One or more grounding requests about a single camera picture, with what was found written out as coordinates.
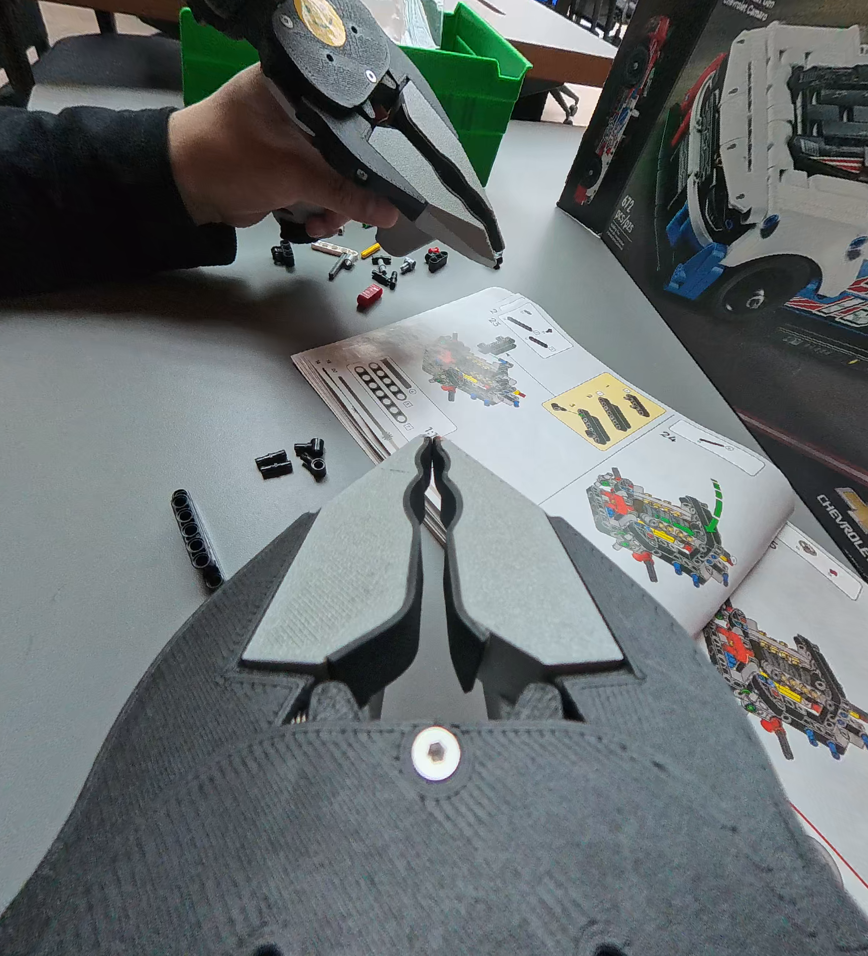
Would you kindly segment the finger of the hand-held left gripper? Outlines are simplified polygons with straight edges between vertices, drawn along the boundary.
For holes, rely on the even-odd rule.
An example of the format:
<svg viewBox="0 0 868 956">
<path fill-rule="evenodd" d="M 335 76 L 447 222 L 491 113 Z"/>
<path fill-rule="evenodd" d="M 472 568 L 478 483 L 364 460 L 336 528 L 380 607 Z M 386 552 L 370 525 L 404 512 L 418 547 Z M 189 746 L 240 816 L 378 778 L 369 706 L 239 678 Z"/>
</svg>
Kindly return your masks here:
<svg viewBox="0 0 868 956">
<path fill-rule="evenodd" d="M 448 164 L 449 179 L 457 189 L 444 184 L 435 167 L 401 132 L 375 128 L 369 139 L 380 158 L 400 176 L 402 193 L 419 198 L 421 209 L 408 219 L 422 242 L 439 240 L 455 251 L 483 265 L 493 265 L 499 253 L 498 221 L 487 195 L 477 179 Z"/>
<path fill-rule="evenodd" d="M 469 180 L 477 179 L 486 193 L 452 126 L 414 79 L 405 80 L 397 103 L 388 116 L 389 126 L 416 146 L 435 167 L 444 184 L 457 189 L 449 179 L 448 164 L 451 163 L 458 171 L 455 177 L 459 177 L 460 170 L 463 170 Z M 504 242 L 499 230 L 499 253 L 503 254 L 503 251 Z"/>
</svg>

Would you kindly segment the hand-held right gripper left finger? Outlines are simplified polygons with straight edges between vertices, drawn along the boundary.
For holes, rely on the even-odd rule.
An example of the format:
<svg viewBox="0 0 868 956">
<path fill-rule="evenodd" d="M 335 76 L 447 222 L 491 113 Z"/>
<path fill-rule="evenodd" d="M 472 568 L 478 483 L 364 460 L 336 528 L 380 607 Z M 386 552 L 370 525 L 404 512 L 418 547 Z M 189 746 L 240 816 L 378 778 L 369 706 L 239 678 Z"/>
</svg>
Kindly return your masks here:
<svg viewBox="0 0 868 956">
<path fill-rule="evenodd" d="M 420 526 L 434 440 L 416 438 L 321 508 L 242 663 L 332 680 L 360 706 L 413 663 L 423 591 Z"/>
</svg>

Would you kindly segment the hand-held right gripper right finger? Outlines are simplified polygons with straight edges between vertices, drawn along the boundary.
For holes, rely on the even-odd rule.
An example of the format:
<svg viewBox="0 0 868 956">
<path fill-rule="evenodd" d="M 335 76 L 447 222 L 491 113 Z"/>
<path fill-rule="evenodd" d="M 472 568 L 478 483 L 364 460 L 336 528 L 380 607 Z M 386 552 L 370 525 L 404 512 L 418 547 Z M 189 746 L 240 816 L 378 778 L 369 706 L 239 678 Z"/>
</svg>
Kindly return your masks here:
<svg viewBox="0 0 868 956">
<path fill-rule="evenodd" d="M 624 668 L 624 655 L 543 508 L 454 442 L 435 439 L 451 660 L 488 713 L 523 690 Z"/>
</svg>

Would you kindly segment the pile of small lego pieces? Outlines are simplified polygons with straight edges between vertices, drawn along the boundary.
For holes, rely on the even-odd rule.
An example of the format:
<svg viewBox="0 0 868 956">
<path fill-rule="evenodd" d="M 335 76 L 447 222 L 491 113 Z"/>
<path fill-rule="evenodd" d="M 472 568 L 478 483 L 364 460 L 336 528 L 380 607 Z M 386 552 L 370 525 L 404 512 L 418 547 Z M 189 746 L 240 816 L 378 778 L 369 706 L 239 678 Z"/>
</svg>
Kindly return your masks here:
<svg viewBox="0 0 868 956">
<path fill-rule="evenodd" d="M 381 252 L 378 243 L 358 251 L 344 245 L 320 240 L 310 244 L 310 248 L 315 252 L 332 257 L 334 260 L 328 273 L 328 281 L 330 282 L 334 282 L 339 275 L 355 269 L 357 263 L 370 260 L 372 280 L 382 288 L 394 290 L 399 278 L 414 272 L 417 267 L 417 261 L 408 256 L 404 257 L 398 266 L 395 266 L 392 263 L 392 257 Z M 294 269 L 296 266 L 294 245 L 287 240 L 281 240 L 277 245 L 273 245 L 270 249 L 270 256 L 276 266 L 284 269 Z"/>
</svg>

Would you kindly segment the person's left forearm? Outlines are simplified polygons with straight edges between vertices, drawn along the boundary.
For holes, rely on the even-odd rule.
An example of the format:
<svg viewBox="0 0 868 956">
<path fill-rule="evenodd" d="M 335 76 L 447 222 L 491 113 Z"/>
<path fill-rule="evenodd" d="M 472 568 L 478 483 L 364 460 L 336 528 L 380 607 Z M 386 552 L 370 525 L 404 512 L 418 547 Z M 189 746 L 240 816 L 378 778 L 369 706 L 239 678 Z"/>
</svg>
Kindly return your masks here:
<svg viewBox="0 0 868 956">
<path fill-rule="evenodd" d="M 234 228 L 178 192 L 174 113 L 0 108 L 0 299 L 234 261 Z"/>
</svg>

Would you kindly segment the long black lego beam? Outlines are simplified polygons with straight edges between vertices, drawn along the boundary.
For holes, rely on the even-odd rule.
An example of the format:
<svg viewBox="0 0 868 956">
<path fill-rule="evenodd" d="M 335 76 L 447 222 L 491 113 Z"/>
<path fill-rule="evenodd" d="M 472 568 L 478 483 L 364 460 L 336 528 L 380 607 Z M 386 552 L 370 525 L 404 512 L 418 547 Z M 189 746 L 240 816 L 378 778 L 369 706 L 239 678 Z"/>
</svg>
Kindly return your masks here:
<svg viewBox="0 0 868 956">
<path fill-rule="evenodd" d="M 225 574 L 194 499 L 186 489 L 178 488 L 172 493 L 170 504 L 192 567 L 207 591 L 217 591 L 225 583 Z"/>
</svg>

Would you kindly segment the lego instruction booklet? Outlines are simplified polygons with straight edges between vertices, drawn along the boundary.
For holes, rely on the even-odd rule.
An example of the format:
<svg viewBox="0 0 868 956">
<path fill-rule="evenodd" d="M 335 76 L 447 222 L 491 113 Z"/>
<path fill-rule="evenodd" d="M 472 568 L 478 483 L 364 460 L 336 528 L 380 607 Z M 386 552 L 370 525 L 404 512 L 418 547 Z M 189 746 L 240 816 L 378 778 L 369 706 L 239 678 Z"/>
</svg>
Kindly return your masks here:
<svg viewBox="0 0 868 956">
<path fill-rule="evenodd" d="M 502 288 L 292 361 L 374 461 L 453 440 L 692 631 L 868 915 L 868 584 L 788 523 L 773 464 Z"/>
</svg>

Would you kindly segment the lego car set box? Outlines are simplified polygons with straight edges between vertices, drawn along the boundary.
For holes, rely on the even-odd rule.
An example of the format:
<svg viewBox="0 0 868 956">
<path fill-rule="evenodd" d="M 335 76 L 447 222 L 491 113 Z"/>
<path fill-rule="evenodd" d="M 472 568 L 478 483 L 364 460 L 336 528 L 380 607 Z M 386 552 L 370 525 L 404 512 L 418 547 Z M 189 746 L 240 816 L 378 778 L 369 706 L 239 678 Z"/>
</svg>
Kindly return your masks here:
<svg viewBox="0 0 868 956">
<path fill-rule="evenodd" d="M 868 2 L 633 2 L 558 204 L 868 579 Z"/>
</svg>

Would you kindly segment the person's left hand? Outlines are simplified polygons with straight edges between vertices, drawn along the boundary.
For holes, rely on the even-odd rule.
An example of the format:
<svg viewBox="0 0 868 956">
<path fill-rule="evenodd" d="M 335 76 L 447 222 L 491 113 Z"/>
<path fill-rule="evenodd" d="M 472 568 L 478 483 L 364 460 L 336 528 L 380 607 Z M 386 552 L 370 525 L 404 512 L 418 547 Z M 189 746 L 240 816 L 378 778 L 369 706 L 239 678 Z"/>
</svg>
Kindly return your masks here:
<svg viewBox="0 0 868 956">
<path fill-rule="evenodd" d="M 260 65 L 170 114 L 168 155 L 179 196 L 198 225 L 247 228 L 280 209 L 310 210 L 319 240 L 348 221 L 389 229 L 398 211 L 333 170 L 276 100 Z"/>
</svg>

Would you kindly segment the green plastic bin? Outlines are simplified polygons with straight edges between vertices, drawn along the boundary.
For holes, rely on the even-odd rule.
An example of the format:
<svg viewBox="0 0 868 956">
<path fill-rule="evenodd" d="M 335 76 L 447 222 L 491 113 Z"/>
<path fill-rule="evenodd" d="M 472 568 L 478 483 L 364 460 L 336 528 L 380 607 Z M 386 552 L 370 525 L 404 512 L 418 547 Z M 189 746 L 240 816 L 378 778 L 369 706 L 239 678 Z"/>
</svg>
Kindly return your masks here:
<svg viewBox="0 0 868 956">
<path fill-rule="evenodd" d="M 187 6 L 178 27 L 184 105 L 202 101 L 259 60 L 249 42 L 199 23 Z M 444 15 L 438 50 L 402 50 L 432 87 L 486 185 L 531 64 L 464 3 Z"/>
</svg>

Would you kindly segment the clear plastic bag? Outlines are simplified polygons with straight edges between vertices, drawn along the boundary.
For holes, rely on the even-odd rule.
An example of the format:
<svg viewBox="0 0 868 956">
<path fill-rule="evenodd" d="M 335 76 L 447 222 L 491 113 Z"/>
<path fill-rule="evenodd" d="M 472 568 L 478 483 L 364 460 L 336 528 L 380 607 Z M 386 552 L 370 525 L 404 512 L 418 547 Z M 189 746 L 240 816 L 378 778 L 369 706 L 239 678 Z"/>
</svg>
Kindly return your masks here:
<svg viewBox="0 0 868 956">
<path fill-rule="evenodd" d="M 392 40 L 401 46 L 439 50 L 444 35 L 442 1 L 393 1 Z"/>
</svg>

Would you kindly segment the black chair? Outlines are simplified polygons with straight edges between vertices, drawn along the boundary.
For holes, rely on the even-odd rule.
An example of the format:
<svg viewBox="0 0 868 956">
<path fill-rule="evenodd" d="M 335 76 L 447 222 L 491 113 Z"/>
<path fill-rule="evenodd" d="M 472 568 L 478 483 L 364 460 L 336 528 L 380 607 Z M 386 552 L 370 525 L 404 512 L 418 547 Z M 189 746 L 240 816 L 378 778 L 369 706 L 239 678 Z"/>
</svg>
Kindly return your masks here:
<svg viewBox="0 0 868 956">
<path fill-rule="evenodd" d="M 181 89 L 184 2 L 0 2 L 0 106 L 36 87 Z"/>
</svg>

